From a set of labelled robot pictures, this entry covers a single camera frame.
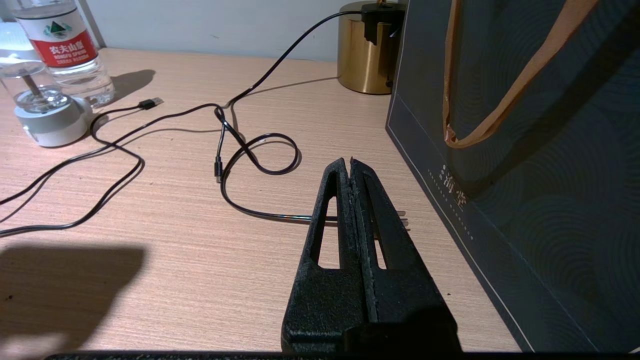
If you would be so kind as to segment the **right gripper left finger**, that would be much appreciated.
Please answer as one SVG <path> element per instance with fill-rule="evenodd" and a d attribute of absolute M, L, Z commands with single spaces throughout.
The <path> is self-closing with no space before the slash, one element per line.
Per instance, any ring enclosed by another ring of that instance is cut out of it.
<path fill-rule="evenodd" d="M 345 332 L 366 321 L 351 183 L 343 159 L 324 170 L 281 326 L 285 352 L 340 352 Z M 337 207 L 338 268 L 319 265 L 331 198 Z"/>

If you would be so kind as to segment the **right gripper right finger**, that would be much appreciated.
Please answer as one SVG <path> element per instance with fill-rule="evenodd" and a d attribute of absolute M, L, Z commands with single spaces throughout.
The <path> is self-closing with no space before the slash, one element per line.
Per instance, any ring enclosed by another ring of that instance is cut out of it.
<path fill-rule="evenodd" d="M 366 319 L 350 331 L 358 352 L 458 352 L 458 327 L 381 180 L 350 161 Z"/>

